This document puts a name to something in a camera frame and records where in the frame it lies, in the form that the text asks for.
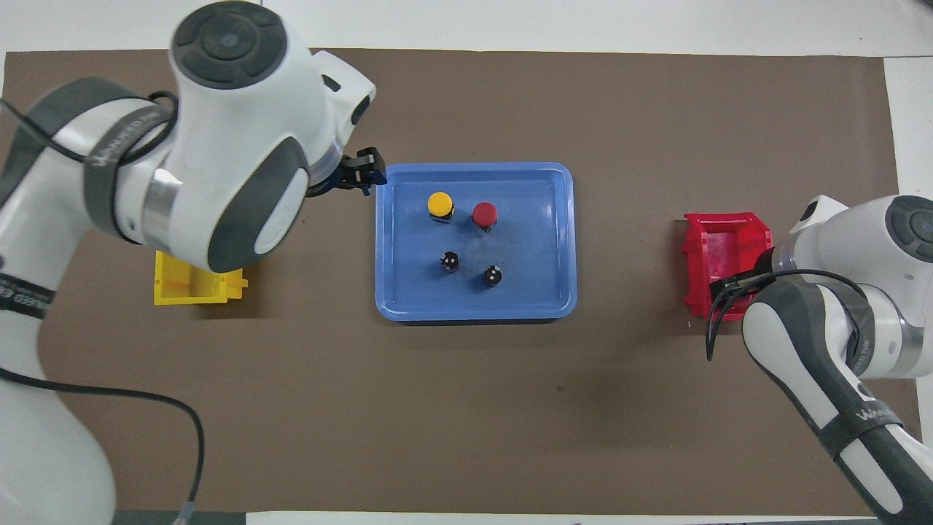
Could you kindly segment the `blue plastic tray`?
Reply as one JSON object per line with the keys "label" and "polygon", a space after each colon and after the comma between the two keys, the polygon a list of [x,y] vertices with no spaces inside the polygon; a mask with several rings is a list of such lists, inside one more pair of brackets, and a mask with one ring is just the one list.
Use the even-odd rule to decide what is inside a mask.
{"label": "blue plastic tray", "polygon": [[[574,188],[556,162],[393,164],[375,201],[375,305],[404,323],[562,319],[577,304]],[[431,193],[452,196],[451,223],[429,218]],[[489,233],[471,222],[477,203],[499,209]],[[460,267],[445,272],[444,252]],[[499,286],[483,283],[498,265]]]}

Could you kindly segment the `brown paper mat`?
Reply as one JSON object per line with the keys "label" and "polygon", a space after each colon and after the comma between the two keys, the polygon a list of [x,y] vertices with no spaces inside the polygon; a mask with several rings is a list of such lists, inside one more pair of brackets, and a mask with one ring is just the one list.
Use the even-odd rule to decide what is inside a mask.
{"label": "brown paper mat", "polygon": [[897,192],[880,58],[351,50],[387,163],[557,162],[579,301],[544,324],[377,312],[374,203],[305,202],[243,299],[154,306],[93,230],[38,335],[53,380],[159,392],[206,427],[200,510],[866,516],[784,393],[684,305],[687,212],[780,240],[814,196]]}

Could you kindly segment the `red plastic bin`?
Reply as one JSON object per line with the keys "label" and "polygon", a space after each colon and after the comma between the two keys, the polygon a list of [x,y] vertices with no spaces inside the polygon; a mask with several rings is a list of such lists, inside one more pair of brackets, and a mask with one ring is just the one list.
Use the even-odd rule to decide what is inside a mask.
{"label": "red plastic bin", "polygon": [[774,247],[772,230],[751,212],[686,213],[687,232],[681,250],[687,259],[685,303],[694,316],[710,319],[716,295],[710,285],[751,271]]}

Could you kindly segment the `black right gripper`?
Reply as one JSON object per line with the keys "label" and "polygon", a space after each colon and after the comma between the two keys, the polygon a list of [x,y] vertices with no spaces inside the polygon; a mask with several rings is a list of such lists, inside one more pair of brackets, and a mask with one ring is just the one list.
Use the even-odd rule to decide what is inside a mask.
{"label": "black right gripper", "polygon": [[721,302],[728,295],[733,295],[751,282],[765,278],[773,273],[773,253],[761,252],[757,256],[755,265],[746,271],[741,271],[727,278],[717,279],[711,283],[711,298],[714,302]]}

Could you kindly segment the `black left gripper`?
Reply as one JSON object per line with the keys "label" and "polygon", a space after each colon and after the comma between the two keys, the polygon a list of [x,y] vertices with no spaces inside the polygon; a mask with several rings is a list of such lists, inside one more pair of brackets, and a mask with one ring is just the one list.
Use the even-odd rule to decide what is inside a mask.
{"label": "black left gripper", "polygon": [[387,178],[383,169],[383,157],[377,147],[365,147],[352,158],[344,154],[330,175],[322,182],[310,186],[310,197],[317,197],[330,190],[360,190],[364,196],[370,196],[373,187],[386,185]]}

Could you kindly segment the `yellow plastic bin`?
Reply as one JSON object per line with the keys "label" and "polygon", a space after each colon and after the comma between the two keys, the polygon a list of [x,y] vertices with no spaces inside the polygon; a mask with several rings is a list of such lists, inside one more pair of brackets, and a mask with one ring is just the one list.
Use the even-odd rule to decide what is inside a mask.
{"label": "yellow plastic bin", "polygon": [[153,305],[180,306],[229,303],[243,298],[248,279],[243,270],[212,273],[165,252],[155,252]]}

